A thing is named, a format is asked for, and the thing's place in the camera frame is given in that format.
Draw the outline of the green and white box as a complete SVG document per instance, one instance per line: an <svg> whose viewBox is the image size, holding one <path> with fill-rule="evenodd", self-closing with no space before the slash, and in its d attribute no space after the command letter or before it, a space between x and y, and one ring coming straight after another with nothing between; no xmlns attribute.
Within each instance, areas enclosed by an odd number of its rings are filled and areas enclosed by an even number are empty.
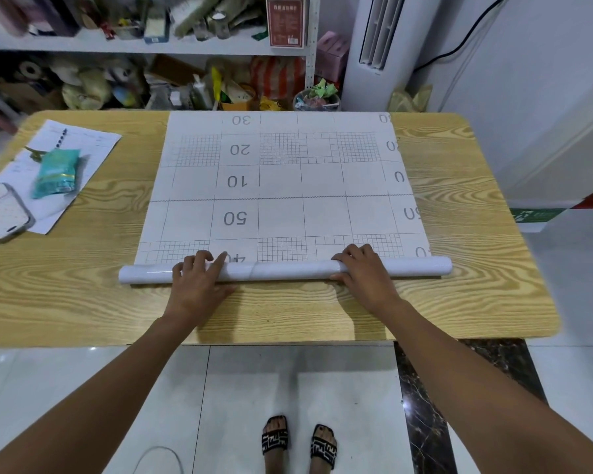
<svg viewBox="0 0 593 474"><path fill-rule="evenodd" d="M169 41L169 15L165 7L151 6L147 11L143 41L147 45Z"/></svg>

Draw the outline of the white glue bottle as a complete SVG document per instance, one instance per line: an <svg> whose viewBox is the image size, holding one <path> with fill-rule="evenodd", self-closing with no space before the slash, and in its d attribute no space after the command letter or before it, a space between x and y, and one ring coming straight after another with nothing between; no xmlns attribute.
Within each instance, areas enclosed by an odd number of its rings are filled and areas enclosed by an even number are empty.
<svg viewBox="0 0 593 474"><path fill-rule="evenodd" d="M191 83L191 101L194 109L197 111L213 110L214 101L212 93L207 87L205 80L197 73L193 74L193 81Z"/></svg>

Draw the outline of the teal snack packet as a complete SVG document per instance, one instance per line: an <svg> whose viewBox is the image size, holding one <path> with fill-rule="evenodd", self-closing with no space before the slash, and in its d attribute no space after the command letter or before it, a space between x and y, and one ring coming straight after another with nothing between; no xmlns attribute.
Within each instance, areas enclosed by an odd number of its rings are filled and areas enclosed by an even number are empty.
<svg viewBox="0 0 593 474"><path fill-rule="evenodd" d="M32 199L75 192L80 155L79 149L64 148L54 148L44 154L33 182Z"/></svg>

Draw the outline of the white printed paper sheet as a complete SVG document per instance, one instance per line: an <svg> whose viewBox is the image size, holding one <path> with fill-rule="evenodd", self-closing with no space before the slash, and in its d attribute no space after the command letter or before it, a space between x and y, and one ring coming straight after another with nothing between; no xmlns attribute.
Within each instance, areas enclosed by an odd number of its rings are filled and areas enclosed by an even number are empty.
<svg viewBox="0 0 593 474"><path fill-rule="evenodd" d="M38 174L40 163L33 161L24 148L0 172L0 182L10 185L16 191L35 218L33 226L28 228L30 232L47 234L54 227L120 139L119 134L71 126L53 120L47 120L42 124L25 146L46 151L54 148L79 149L81 155L77 188L71 194L56 194L32 199L33 182Z"/></svg>

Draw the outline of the black patterned right sandal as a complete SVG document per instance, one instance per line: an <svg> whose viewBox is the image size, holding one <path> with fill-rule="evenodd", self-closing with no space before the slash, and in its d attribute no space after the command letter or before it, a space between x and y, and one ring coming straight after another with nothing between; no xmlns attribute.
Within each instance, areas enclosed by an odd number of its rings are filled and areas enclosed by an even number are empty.
<svg viewBox="0 0 593 474"><path fill-rule="evenodd" d="M338 454L338 443L331 428L317 424L310 440L308 474L331 474Z"/></svg>

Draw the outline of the person's left hand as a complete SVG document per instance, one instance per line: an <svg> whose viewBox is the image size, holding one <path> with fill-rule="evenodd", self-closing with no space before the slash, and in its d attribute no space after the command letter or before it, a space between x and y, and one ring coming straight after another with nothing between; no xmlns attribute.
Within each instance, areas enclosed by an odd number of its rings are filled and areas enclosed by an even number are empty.
<svg viewBox="0 0 593 474"><path fill-rule="evenodd" d="M222 252L211 263L207 262L206 272L201 273L194 273L194 256L186 256L182 261L183 287L177 293L171 292L164 311L164 318L189 330L205 324L227 299L215 298L212 294L214 285L220 284L218 278L227 253Z"/></svg>

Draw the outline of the person's left forearm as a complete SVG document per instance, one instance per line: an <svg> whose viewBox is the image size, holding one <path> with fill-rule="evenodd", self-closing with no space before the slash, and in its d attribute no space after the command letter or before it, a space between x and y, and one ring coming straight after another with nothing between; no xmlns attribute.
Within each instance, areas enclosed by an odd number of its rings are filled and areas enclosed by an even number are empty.
<svg viewBox="0 0 593 474"><path fill-rule="evenodd" d="M0 474L102 474L174 351L198 326L166 312L0 451Z"/></svg>

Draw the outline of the white gridded adhesive paper roll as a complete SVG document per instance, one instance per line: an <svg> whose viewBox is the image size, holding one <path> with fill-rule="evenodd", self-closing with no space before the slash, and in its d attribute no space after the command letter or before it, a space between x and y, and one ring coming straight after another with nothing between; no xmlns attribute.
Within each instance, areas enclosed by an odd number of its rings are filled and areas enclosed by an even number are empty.
<svg viewBox="0 0 593 474"><path fill-rule="evenodd" d="M391 277L443 277L388 112L175 111L134 263L121 284L226 252L223 281L315 280L370 245Z"/></svg>

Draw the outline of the black patterned sandal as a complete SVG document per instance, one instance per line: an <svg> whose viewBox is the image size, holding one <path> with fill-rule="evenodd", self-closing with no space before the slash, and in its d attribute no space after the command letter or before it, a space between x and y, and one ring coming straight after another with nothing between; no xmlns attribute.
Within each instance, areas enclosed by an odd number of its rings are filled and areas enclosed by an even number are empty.
<svg viewBox="0 0 593 474"><path fill-rule="evenodd" d="M310 440L308 474L331 474L338 454L338 443L331 428L317 424Z"/></svg>
<svg viewBox="0 0 593 474"><path fill-rule="evenodd" d="M262 455L272 451L285 452L290 444L288 420L284 414L271 416L266 422L261 435Z"/></svg>

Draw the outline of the green wall sign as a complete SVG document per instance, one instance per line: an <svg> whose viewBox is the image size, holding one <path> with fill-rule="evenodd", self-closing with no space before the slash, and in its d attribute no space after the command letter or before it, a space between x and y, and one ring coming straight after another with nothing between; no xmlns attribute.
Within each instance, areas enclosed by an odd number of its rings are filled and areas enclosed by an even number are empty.
<svg viewBox="0 0 593 474"><path fill-rule="evenodd" d="M566 208L510 208L510 213L517 224L545 224L566 210Z"/></svg>

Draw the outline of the red-brown cardboard box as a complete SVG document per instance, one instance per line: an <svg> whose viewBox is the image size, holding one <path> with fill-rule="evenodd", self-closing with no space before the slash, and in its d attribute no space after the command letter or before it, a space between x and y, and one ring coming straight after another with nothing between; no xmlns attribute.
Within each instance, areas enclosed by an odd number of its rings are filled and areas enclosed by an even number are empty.
<svg viewBox="0 0 593 474"><path fill-rule="evenodd" d="M272 48L305 48L308 0L266 0Z"/></svg>

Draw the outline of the black patterned left sandal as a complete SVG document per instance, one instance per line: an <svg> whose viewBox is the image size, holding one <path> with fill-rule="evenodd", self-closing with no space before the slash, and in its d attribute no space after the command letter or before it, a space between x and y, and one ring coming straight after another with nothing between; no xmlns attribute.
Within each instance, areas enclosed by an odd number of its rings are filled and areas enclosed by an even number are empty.
<svg viewBox="0 0 593 474"><path fill-rule="evenodd" d="M271 416L266 422L261 435L262 455L272 451L285 452L290 444L288 420L284 414Z"/></svg>

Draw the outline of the bucket of colourful scraps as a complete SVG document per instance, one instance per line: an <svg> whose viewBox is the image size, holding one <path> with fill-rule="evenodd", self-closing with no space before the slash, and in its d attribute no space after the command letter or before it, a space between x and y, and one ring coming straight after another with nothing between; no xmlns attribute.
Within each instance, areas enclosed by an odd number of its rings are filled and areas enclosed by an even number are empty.
<svg viewBox="0 0 593 474"><path fill-rule="evenodd" d="M298 112L339 112L341 99L337 86L320 78L311 88L297 93L293 98L293 111Z"/></svg>

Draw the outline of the pink cardboard box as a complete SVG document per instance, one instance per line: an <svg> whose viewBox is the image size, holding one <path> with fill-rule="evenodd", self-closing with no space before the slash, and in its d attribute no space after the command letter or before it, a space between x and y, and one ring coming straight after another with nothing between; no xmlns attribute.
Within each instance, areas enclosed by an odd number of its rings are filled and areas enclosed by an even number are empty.
<svg viewBox="0 0 593 474"><path fill-rule="evenodd" d="M347 68L350 39L334 31L327 31L317 42L315 76L342 83Z"/></svg>

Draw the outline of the white standing air conditioner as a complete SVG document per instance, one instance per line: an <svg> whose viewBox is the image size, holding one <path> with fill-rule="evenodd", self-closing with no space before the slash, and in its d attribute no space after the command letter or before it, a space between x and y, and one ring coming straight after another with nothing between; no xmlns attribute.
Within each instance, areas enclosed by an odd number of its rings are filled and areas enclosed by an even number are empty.
<svg viewBox="0 0 593 474"><path fill-rule="evenodd" d="M343 81L344 111L386 111L404 87L443 0L359 0Z"/></svg>

